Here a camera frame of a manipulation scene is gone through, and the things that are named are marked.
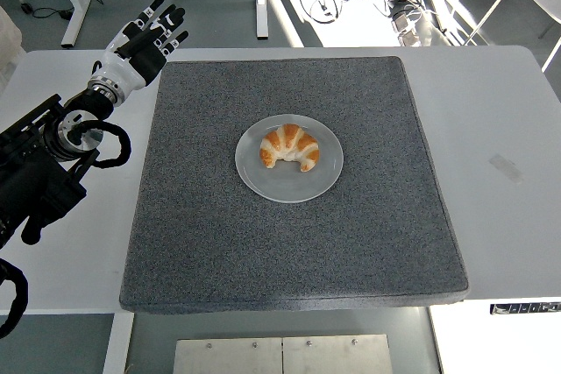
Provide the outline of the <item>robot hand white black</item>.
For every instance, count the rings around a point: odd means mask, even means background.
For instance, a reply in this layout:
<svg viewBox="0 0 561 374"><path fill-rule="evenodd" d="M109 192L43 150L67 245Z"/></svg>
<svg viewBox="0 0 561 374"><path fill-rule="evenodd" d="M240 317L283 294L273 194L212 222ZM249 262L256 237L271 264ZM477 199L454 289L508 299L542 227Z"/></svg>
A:
<svg viewBox="0 0 561 374"><path fill-rule="evenodd" d="M154 81L188 37L187 31L179 30L185 10L170 4L159 11L165 1L154 0L120 30L94 65L89 88L118 105Z"/></svg>

